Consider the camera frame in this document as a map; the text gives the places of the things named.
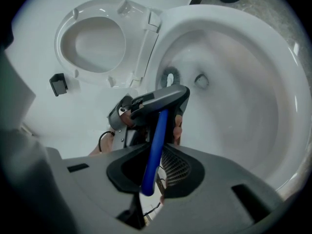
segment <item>toilet lid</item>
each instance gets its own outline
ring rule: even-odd
[[[160,12],[129,0],[92,0],[61,22],[55,51],[73,77],[107,87],[136,87],[158,37]]]

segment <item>toilet bowl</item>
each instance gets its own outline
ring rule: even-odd
[[[286,41],[254,16],[93,0],[64,18],[55,50],[73,77],[140,94],[160,88],[164,69],[175,67],[191,90],[181,145],[232,159],[276,190],[303,161],[312,115],[306,76]],[[201,74],[206,89],[194,85]]]

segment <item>white toilet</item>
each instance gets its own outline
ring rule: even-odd
[[[312,103],[302,66],[276,31],[247,13],[93,0],[64,18],[55,50],[73,77],[140,93],[158,89],[163,70],[175,66],[191,90],[181,145],[230,158],[276,190],[307,152]],[[200,73],[206,91],[193,86]]]

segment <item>wire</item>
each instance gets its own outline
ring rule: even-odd
[[[154,209],[150,210],[150,211],[147,212],[147,213],[144,213],[143,216],[146,216],[146,215],[148,215],[149,213],[152,213],[152,212],[153,212],[154,210],[156,210],[159,206],[160,206],[160,202],[157,204],[157,206],[156,206]]]
[[[101,139],[102,137],[105,135],[105,134],[108,134],[110,133],[112,136],[115,136],[115,134],[112,132],[112,131],[106,131],[105,133],[101,134],[101,136],[99,137],[98,139],[98,149],[99,149],[99,152],[102,153],[102,149],[101,149]]]

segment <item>blue handle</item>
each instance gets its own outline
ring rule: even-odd
[[[141,185],[141,192],[146,196],[151,196],[154,193],[155,180],[160,165],[162,147],[165,140],[167,118],[168,110],[165,109],[159,114],[150,156],[148,157],[143,182]]]

